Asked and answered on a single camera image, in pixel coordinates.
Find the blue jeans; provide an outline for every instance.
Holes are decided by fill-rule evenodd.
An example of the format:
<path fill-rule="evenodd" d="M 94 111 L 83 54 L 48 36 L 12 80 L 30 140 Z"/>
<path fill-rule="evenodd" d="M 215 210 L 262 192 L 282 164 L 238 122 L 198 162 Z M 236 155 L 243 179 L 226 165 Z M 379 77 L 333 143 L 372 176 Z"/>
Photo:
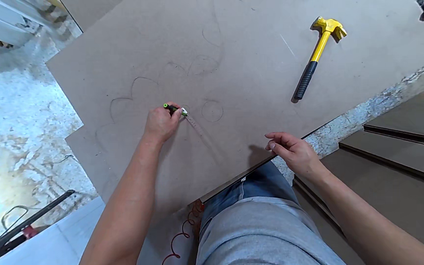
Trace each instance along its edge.
<path fill-rule="evenodd" d="M 204 203 L 199 239 L 202 238 L 212 218 L 222 210 L 241 199 L 256 196 L 286 199 L 299 204 L 292 186 L 269 161 L 248 174 L 244 181 L 231 184 Z"/>

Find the claw hammer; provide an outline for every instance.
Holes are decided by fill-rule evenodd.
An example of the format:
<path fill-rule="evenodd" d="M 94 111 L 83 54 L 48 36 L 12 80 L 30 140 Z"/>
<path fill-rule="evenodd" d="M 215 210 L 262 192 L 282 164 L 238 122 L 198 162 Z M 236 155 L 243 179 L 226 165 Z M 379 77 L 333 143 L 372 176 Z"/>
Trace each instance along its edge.
<path fill-rule="evenodd" d="M 327 41 L 330 35 L 333 34 L 337 40 L 341 40 L 347 35 L 346 31 L 343 29 L 343 25 L 332 18 L 323 19 L 323 17 L 319 16 L 312 25 L 312 28 L 315 27 L 321 27 L 322 37 L 318 42 L 317 48 L 313 52 L 310 62 L 307 64 L 307 67 L 302 74 L 302 78 L 299 82 L 299 85 L 297 86 L 297 93 L 295 94 L 294 99 L 300 100 L 303 98 L 303 94 L 309 85 L 310 79 L 312 79 L 313 72 L 315 72 L 315 69 L 317 68 L 318 60 L 322 55 L 325 45 L 327 45 Z"/>

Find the red cable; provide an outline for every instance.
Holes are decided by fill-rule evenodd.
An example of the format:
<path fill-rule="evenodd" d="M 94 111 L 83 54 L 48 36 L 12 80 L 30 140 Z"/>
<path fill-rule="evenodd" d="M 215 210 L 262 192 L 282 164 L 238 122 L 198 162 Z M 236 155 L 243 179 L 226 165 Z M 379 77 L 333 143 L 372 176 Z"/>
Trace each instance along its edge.
<path fill-rule="evenodd" d="M 173 241 L 177 236 L 180 236 L 180 235 L 184 235 L 185 238 L 190 238 L 191 236 L 188 233 L 184 232 L 184 225 L 186 223 L 189 223 L 191 226 L 194 226 L 196 224 L 196 221 L 194 221 L 193 219 L 190 218 L 191 214 L 194 217 L 197 218 L 197 217 L 199 217 L 200 213 L 202 213 L 203 211 L 204 211 L 204 204 L 202 204 L 202 202 L 200 202 L 199 200 L 196 200 L 194 202 L 194 205 L 192 206 L 191 211 L 187 214 L 187 220 L 185 220 L 183 225 L 182 225 L 182 232 L 179 233 L 179 234 L 176 234 L 173 237 L 173 239 L 171 239 L 171 252 L 172 253 L 164 258 L 163 262 L 161 262 L 161 265 L 164 265 L 164 262 L 171 256 L 173 256 L 175 258 L 181 258 L 181 256 L 176 254 L 176 252 L 174 252 L 174 250 L 173 250 Z"/>

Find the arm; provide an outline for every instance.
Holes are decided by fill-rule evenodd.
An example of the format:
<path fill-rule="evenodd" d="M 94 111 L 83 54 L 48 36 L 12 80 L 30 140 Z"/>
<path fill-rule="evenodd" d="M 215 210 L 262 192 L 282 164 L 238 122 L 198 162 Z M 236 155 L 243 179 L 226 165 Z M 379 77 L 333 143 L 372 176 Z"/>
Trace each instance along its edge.
<path fill-rule="evenodd" d="M 304 140 L 285 132 L 266 135 L 267 150 L 315 185 L 338 221 L 348 243 L 366 264 L 424 264 L 424 244 L 394 225 L 335 177 Z"/>
<path fill-rule="evenodd" d="M 81 265 L 136 264 L 155 202 L 161 147 L 171 137 L 181 111 L 170 116 L 158 107 L 149 112 L 145 132 L 81 257 Z"/>

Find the person's left hand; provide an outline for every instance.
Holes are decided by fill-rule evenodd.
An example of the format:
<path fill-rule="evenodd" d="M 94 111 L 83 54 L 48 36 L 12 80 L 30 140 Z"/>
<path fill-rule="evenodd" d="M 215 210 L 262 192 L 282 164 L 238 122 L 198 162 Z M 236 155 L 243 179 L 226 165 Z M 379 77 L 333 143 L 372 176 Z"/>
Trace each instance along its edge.
<path fill-rule="evenodd" d="M 178 122 L 181 118 L 181 107 L 174 102 L 167 102 L 168 105 L 178 108 L 177 111 L 170 115 L 168 109 L 159 106 L 150 110 L 146 119 L 145 131 L 143 135 L 159 143 L 166 142 L 178 128 Z"/>

